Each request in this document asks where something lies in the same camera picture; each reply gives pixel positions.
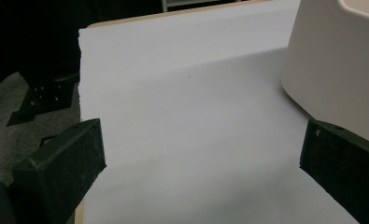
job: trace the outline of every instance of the black metal base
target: black metal base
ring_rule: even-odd
[[[21,104],[21,109],[11,114],[7,126],[33,121],[39,114],[70,108],[74,85],[74,82],[59,85],[59,92],[48,99],[40,99],[39,94],[29,89]]]

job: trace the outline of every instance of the white container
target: white container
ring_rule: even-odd
[[[369,140],[369,0],[303,0],[281,80],[312,117]]]

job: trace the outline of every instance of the white bin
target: white bin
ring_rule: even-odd
[[[369,140],[369,0],[303,0],[281,80],[312,117]]]

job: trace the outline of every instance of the gray carpet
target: gray carpet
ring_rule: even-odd
[[[71,108],[35,116],[35,121],[7,126],[12,112],[18,111],[28,90],[27,83],[15,73],[0,84],[0,181],[13,182],[11,169],[38,149],[44,137],[53,136],[80,121],[78,84]]]

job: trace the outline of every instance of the table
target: table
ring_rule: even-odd
[[[80,30],[107,164],[84,223],[357,223],[299,169],[309,116],[279,78],[298,4]]]

